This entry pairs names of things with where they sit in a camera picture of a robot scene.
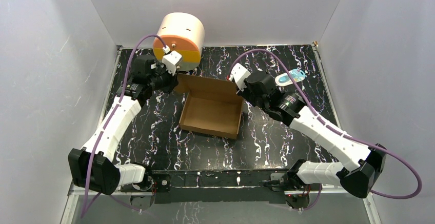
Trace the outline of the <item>brown cardboard box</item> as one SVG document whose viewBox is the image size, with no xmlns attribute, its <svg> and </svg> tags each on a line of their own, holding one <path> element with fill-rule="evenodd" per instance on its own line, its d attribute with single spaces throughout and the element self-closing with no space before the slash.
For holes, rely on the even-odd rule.
<svg viewBox="0 0 435 224">
<path fill-rule="evenodd" d="M 179 74 L 174 91 L 187 97 L 179 125 L 181 129 L 237 139 L 244 99 L 235 83 L 202 76 Z"/>
</svg>

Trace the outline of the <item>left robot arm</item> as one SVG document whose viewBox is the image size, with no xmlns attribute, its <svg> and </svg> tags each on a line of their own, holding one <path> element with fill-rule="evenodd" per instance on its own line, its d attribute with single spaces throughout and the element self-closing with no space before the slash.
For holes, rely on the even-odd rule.
<svg viewBox="0 0 435 224">
<path fill-rule="evenodd" d="M 171 51 L 162 60 L 140 55 L 131 62 L 131 73 L 118 89 L 109 113 L 88 141 L 68 155 L 75 186 L 105 195 L 125 185 L 133 185 L 139 191 L 152 188 L 149 167 L 138 162 L 115 165 L 112 161 L 127 128 L 153 92 L 171 93 L 178 85 L 181 61 L 182 56 Z"/>
</svg>

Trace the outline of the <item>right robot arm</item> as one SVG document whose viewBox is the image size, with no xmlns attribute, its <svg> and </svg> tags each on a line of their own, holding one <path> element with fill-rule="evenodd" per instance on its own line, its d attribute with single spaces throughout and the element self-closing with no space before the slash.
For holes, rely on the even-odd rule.
<svg viewBox="0 0 435 224">
<path fill-rule="evenodd" d="M 287 172 L 284 183 L 295 190 L 310 184 L 340 186 L 355 197 L 367 197 L 383 171 L 384 152 L 346 140 L 346 132 L 328 121 L 320 122 L 322 116 L 314 115 L 301 96 L 280 90 L 265 72 L 233 70 L 229 80 L 235 82 L 237 95 L 270 118 L 308 136 L 338 160 L 323 163 L 300 159 Z"/>
</svg>

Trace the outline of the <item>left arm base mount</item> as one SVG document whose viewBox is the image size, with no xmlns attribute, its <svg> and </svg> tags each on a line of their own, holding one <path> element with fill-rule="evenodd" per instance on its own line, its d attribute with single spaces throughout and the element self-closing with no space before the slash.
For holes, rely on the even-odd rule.
<svg viewBox="0 0 435 224">
<path fill-rule="evenodd" d="M 138 209 L 150 208 L 158 198 L 165 198 L 171 187 L 169 174 L 145 174 L 141 183 L 122 186 L 120 191 L 130 195 L 130 204 Z"/>
</svg>

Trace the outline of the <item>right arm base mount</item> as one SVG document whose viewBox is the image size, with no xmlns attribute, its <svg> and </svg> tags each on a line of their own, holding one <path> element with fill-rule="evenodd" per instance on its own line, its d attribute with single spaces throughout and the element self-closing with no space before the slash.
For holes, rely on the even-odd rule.
<svg viewBox="0 0 435 224">
<path fill-rule="evenodd" d="M 284 192 L 286 204 L 290 209 L 297 210 L 298 212 L 314 207 L 323 190 L 322 185 L 319 185 L 317 196 L 314 201 L 311 201 L 310 192 L 312 185 L 303 183 L 294 169 L 290 169 L 286 173 L 272 173 L 270 178 L 264 181 L 262 185 L 275 192 Z"/>
</svg>

